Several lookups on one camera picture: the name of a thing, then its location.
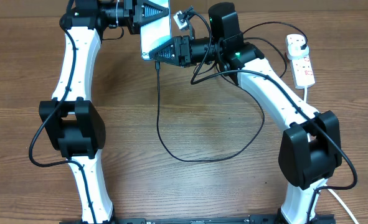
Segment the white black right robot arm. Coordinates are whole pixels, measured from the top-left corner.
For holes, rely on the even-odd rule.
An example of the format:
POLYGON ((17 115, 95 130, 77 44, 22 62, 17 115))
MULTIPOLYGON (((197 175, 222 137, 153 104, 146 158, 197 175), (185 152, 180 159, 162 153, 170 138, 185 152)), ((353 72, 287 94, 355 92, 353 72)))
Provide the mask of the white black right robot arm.
POLYGON ((335 223, 333 215, 318 215, 315 208, 342 163, 337 117, 331 111, 319 113, 281 80, 264 54, 245 40, 231 2, 212 6, 209 19, 210 37, 172 38, 172 62, 180 67, 203 60, 218 63, 221 74, 252 95, 281 130, 278 163, 288 187, 275 223, 335 223))

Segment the blue Galaxy smartphone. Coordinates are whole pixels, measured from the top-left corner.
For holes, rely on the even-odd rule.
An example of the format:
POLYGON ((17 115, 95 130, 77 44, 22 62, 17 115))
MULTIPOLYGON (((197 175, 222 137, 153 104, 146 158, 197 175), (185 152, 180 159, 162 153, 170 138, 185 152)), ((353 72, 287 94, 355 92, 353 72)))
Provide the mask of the blue Galaxy smartphone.
POLYGON ((141 58, 143 60, 151 60, 149 51, 171 38, 170 0, 151 0, 151 2, 167 8, 168 14, 140 28, 141 58))

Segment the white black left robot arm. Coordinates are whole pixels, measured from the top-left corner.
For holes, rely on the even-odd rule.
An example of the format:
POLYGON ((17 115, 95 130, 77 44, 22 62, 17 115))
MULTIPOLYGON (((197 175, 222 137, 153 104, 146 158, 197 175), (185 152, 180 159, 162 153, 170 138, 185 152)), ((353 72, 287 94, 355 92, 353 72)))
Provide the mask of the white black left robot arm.
POLYGON ((39 115, 52 147, 60 151, 75 179, 82 205, 79 223, 116 223, 106 190, 101 154, 104 121, 92 103, 95 61, 106 29, 120 28, 141 38, 142 59, 171 36, 169 1, 69 1, 59 26, 65 54, 59 82, 39 115))

